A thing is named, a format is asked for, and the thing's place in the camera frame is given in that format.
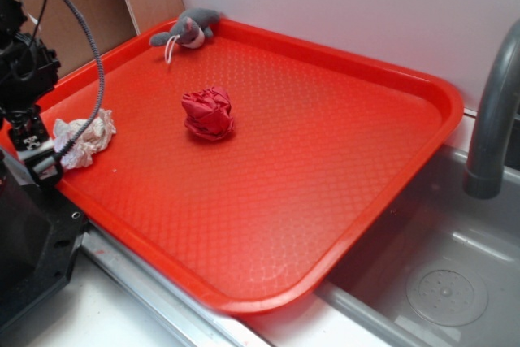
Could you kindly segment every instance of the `gray plush toy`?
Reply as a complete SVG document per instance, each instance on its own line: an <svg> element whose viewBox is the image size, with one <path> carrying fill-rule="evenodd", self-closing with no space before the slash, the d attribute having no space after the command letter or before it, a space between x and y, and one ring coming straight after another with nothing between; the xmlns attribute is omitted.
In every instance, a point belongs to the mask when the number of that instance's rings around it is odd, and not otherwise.
<svg viewBox="0 0 520 347"><path fill-rule="evenodd" d="M213 37L210 24L216 24L219 21L220 14L217 11L207 10L206 8L191 8L179 15L179 19L170 29L170 32L155 34L150 38L149 43L152 46L166 45L168 47L173 41L174 44L177 43L187 48L200 48L206 38Z"/></svg>

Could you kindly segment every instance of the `red tray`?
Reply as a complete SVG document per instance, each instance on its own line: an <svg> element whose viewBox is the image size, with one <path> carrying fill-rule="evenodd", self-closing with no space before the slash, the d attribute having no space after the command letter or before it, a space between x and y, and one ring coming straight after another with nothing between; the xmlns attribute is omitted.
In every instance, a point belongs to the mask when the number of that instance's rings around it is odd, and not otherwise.
<svg viewBox="0 0 520 347"><path fill-rule="evenodd" d="M118 133L58 188L217 310L271 310L309 292L462 117L443 80L230 20L167 66L148 41L171 24L104 56ZM213 85L236 122L217 142L189 134L180 105ZM41 100L47 126L87 118L97 88L93 64L63 78Z"/></svg>

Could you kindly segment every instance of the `drain cover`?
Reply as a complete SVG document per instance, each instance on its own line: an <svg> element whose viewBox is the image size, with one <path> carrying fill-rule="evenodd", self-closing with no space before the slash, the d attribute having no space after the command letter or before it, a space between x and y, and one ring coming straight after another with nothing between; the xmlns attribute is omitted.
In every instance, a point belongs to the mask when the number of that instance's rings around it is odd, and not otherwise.
<svg viewBox="0 0 520 347"><path fill-rule="evenodd" d="M482 278L449 260L416 268L408 277L406 295L423 318L448 327L474 322L488 305Z"/></svg>

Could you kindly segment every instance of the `sink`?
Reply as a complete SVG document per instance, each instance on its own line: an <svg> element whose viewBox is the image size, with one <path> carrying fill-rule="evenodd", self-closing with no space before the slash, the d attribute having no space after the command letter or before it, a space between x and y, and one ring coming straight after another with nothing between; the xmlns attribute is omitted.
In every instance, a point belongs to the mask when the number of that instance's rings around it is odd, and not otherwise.
<svg viewBox="0 0 520 347"><path fill-rule="evenodd" d="M318 293L394 345L518 345L520 173L482 201L462 189L465 162L443 146Z"/></svg>

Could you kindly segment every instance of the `gray faucet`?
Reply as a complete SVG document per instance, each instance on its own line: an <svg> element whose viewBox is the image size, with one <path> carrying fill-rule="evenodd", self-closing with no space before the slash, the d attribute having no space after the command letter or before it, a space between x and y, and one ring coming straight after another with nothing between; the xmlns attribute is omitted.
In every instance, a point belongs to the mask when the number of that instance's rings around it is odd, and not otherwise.
<svg viewBox="0 0 520 347"><path fill-rule="evenodd" d="M472 197L489 199L500 192L519 103L520 20L502 42L480 101L464 175L464 190Z"/></svg>

